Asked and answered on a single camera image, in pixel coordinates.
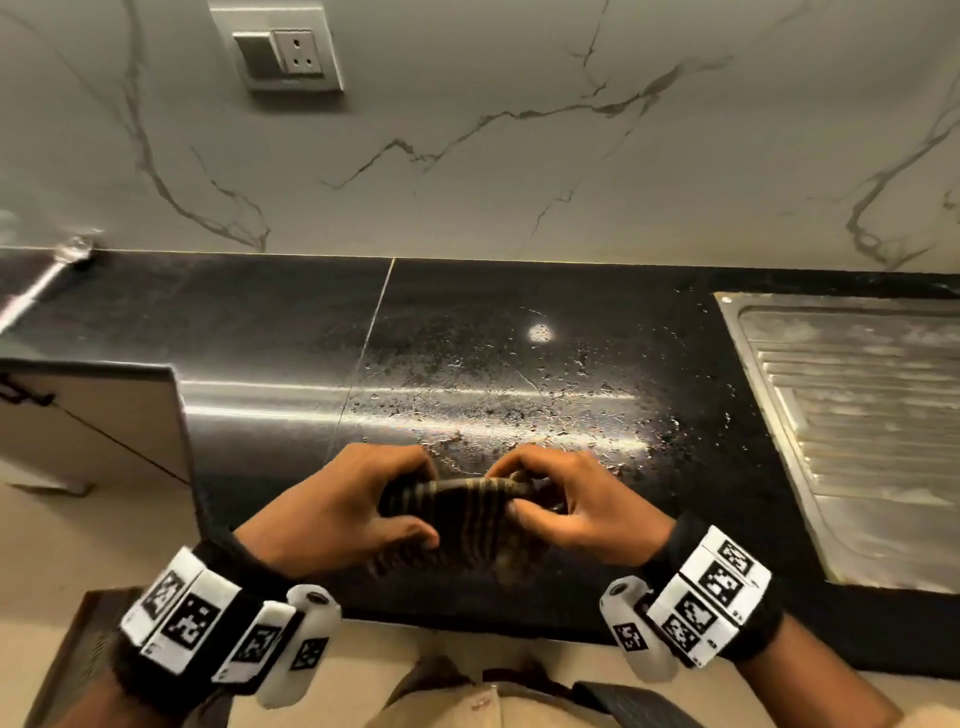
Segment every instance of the qr code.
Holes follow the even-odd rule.
[[[700,643],[700,638],[697,637],[696,633],[686,626],[677,615],[671,614],[661,627],[674,644],[687,654]]]
[[[717,621],[716,614],[693,592],[687,592],[675,609],[701,635]]]
[[[164,637],[193,650],[210,631],[220,609],[197,595],[187,595],[160,630]]]
[[[231,662],[234,663],[258,663],[267,656],[270,647],[280,634],[279,627],[273,627],[269,624],[257,624],[250,634],[244,638],[244,641],[237,647],[233,654]]]
[[[743,582],[716,561],[709,565],[697,581],[725,607],[729,607],[743,589]]]
[[[159,619],[184,586],[186,582],[180,578],[179,574],[173,570],[167,571],[163,574],[163,578],[156,582],[156,586],[150,590],[150,593],[143,597],[140,602],[143,611],[150,615],[150,619]]]
[[[300,649],[297,650],[297,656],[290,666],[290,671],[313,669],[316,667],[320,658],[324,655],[324,649],[328,642],[329,637],[315,637],[310,640],[304,640],[303,644],[300,645]]]
[[[640,630],[633,622],[615,624],[613,631],[616,633],[617,640],[627,652],[638,652],[647,648],[647,643],[643,640]]]
[[[730,562],[734,569],[746,576],[754,567],[754,560],[733,541],[727,540],[720,546],[720,555]]]

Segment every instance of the hand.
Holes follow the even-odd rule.
[[[639,567],[670,537],[674,520],[634,493],[588,452],[523,445],[500,458],[487,477],[525,469],[563,488],[569,516],[520,498],[508,513],[528,531],[561,548],[583,551],[605,564]]]
[[[440,545],[433,526],[413,516],[384,519],[376,504],[391,480],[436,479],[423,448],[347,445],[321,471],[271,501],[234,531],[247,550],[291,579],[362,564],[401,541]]]

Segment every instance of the countertop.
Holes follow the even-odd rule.
[[[45,254],[0,251],[0,296]],[[960,678],[960,597],[824,580],[716,291],[958,298],[958,277],[381,258],[102,254],[68,271],[4,353],[172,366],[201,528],[235,526],[345,443],[422,443],[444,474],[514,443],[593,449],[671,514],[693,510],[778,576],[855,667]],[[552,550],[486,576],[365,570],[325,585],[348,617],[609,643],[623,570]]]

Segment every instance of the switch plate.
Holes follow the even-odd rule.
[[[249,90],[343,90],[322,6],[216,7],[211,9],[211,13],[237,73]],[[264,57],[265,54],[269,56],[269,50],[262,42],[264,36],[271,41],[277,65],[281,69],[276,77],[263,72],[263,68],[271,66],[271,60]],[[253,66],[251,59],[257,61]]]

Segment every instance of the wet countertop surface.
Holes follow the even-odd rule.
[[[0,296],[42,264],[0,252]],[[957,277],[109,254],[55,283],[4,354],[173,366],[202,527],[239,524],[348,442],[421,443],[447,475],[521,442],[592,449],[734,535],[857,667],[960,677],[960,597],[824,581],[717,291],[960,298]],[[365,570],[324,584],[349,617],[609,642],[597,599],[622,573],[553,550],[509,592]]]

